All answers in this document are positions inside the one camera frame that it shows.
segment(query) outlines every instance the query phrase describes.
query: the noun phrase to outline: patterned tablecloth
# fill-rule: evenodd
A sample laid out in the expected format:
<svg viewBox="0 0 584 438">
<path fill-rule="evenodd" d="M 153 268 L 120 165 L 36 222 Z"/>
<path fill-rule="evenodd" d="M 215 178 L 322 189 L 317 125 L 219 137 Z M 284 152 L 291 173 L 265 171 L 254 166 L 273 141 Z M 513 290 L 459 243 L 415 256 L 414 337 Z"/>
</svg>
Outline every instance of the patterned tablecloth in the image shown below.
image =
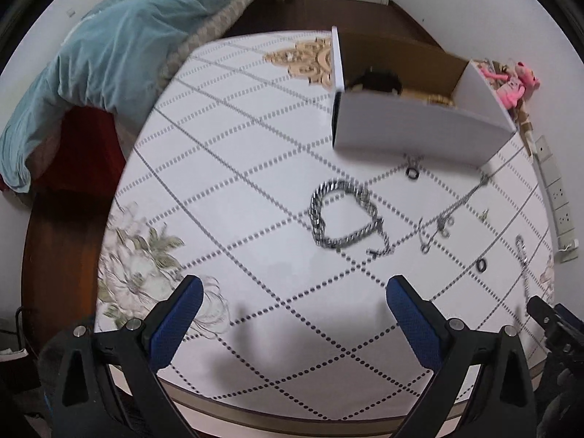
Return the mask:
<svg viewBox="0 0 584 438">
<path fill-rule="evenodd" d="M 316 421 L 343 434 L 355 420 L 375 420 L 390 430 L 431 372 L 387 307 L 387 279 L 403 274 L 471 328 L 515 325 L 533 366 L 544 358 L 542 331 L 526 320 L 515 237 L 525 238 L 530 295 L 551 300 L 548 220 L 515 136 L 483 167 L 496 174 L 454 213 L 450 236 L 437 235 L 423 254 L 420 218 L 427 239 L 436 226 L 429 222 L 481 171 L 423 159 L 412 181 L 402 156 L 335 152 L 329 44 L 326 33 L 280 32 L 192 53 L 122 176 L 103 239 L 96 328 L 144 317 L 196 274 L 203 307 L 159 372 L 174 398 L 252 427 L 306 433 Z M 341 251 L 314 244 L 308 203 L 331 178 L 367 183 L 394 254 L 371 258 L 367 248 L 383 246 L 375 235 Z M 349 196 L 331 196 L 323 216 L 332 237 L 369 222 Z M 476 374 L 469 371 L 459 401 Z"/>
</svg>

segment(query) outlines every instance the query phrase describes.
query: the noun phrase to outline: blue blanket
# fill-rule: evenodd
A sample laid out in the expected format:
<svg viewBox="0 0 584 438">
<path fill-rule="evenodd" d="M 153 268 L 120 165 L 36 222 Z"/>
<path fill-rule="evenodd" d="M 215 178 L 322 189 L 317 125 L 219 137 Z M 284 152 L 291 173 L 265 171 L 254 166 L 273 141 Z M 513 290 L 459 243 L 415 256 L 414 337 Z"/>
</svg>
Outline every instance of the blue blanket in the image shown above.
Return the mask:
<svg viewBox="0 0 584 438">
<path fill-rule="evenodd" d="M 17 105 L 0 138 L 0 173 L 28 192 L 25 161 L 74 105 L 97 107 L 139 133 L 162 64 L 229 0 L 104 0 L 69 36 Z"/>
</svg>

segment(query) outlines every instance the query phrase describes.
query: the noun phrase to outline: white power strip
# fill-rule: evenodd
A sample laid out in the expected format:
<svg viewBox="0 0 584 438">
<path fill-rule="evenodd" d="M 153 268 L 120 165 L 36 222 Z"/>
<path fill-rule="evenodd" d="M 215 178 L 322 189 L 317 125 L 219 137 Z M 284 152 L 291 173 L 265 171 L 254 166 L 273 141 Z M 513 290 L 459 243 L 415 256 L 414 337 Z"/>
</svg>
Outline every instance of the white power strip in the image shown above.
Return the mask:
<svg viewBox="0 0 584 438">
<path fill-rule="evenodd" d="M 573 260 L 578 257 L 577 250 L 580 243 L 576 238 L 572 212 L 562 184 L 560 169 L 545 137 L 537 139 L 535 148 L 536 164 L 539 166 L 539 172 L 544 181 L 545 191 L 550 200 L 550 207 L 554 217 L 554 225 L 556 226 L 559 246 L 557 260 L 560 262 Z"/>
</svg>

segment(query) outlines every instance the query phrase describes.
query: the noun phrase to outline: white cardboard box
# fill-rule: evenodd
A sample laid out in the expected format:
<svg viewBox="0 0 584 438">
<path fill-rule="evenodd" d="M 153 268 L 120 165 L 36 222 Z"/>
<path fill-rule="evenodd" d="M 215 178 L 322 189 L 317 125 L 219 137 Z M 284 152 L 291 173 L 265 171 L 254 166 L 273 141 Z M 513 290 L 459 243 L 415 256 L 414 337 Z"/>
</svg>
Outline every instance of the white cardboard box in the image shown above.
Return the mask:
<svg viewBox="0 0 584 438">
<path fill-rule="evenodd" d="M 471 62 L 425 44 L 332 28 L 335 149 L 387 150 L 482 166 L 516 131 Z M 404 93 L 345 90 L 367 68 L 391 70 Z M 424 101 L 442 95 L 455 107 Z"/>
</svg>

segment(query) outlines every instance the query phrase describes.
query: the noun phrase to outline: ring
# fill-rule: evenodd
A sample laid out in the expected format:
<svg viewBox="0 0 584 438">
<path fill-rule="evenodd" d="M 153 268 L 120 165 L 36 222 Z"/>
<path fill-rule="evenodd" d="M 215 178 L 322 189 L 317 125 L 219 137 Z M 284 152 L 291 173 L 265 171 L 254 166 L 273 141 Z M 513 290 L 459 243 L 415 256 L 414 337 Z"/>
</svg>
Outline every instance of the ring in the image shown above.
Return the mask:
<svg viewBox="0 0 584 438">
<path fill-rule="evenodd" d="M 413 166 L 408 166 L 408 168 L 405 170 L 405 174 L 413 181 L 420 177 L 420 171 L 418 168 L 414 168 Z"/>
<path fill-rule="evenodd" d="M 480 273 L 483 273 L 487 269 L 487 261 L 484 258 L 479 258 L 475 265 Z"/>
</svg>

